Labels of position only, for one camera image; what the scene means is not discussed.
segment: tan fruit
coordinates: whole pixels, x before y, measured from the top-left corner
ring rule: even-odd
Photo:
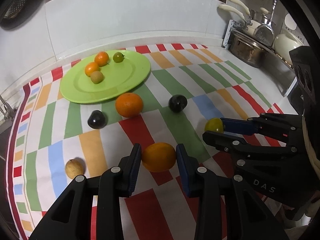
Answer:
[[[92,83],[98,84],[104,79],[104,75],[100,71],[95,71],[91,73],[90,78]]]
[[[65,171],[70,179],[74,179],[76,176],[84,174],[84,169],[81,163],[74,159],[68,160],[65,166]]]

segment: plate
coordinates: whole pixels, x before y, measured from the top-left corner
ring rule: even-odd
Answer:
[[[60,92],[71,102],[89,104],[101,102],[123,94],[138,86],[150,72],[150,61],[142,54],[130,50],[108,50],[108,64],[101,67],[104,80],[92,83],[84,73],[85,66],[94,61],[95,55],[82,59],[62,78]],[[124,60],[113,61],[113,55],[121,52]]]

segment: orange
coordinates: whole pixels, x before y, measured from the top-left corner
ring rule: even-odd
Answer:
[[[167,171],[176,163],[176,151],[168,143],[154,143],[144,149],[141,161],[148,171]]]
[[[94,58],[94,62],[97,63],[99,67],[106,65],[108,60],[109,60],[109,55],[104,51],[99,52]]]
[[[124,93],[116,100],[116,110],[124,117],[134,117],[143,109],[143,101],[140,96],[134,93]]]
[[[84,73],[90,77],[92,72],[100,71],[99,65],[95,62],[90,62],[87,66],[84,68]]]

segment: silver screw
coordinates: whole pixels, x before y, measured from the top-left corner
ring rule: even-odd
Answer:
[[[242,181],[242,176],[241,175],[234,175],[233,178],[234,178],[235,181],[239,181],[239,182]]]
[[[197,171],[200,172],[200,173],[206,173],[206,172],[207,172],[207,169],[206,169],[205,167],[199,167],[199,168],[197,169]]]
[[[84,176],[82,175],[76,176],[76,182],[81,182],[83,180],[84,180]]]
[[[115,166],[115,167],[112,167],[112,168],[111,168],[111,172],[112,172],[112,173],[118,173],[119,171],[121,171],[121,169],[120,169],[120,167],[118,167],[118,166]]]
[[[237,160],[237,165],[243,166],[243,165],[245,165],[245,161],[244,160]]]

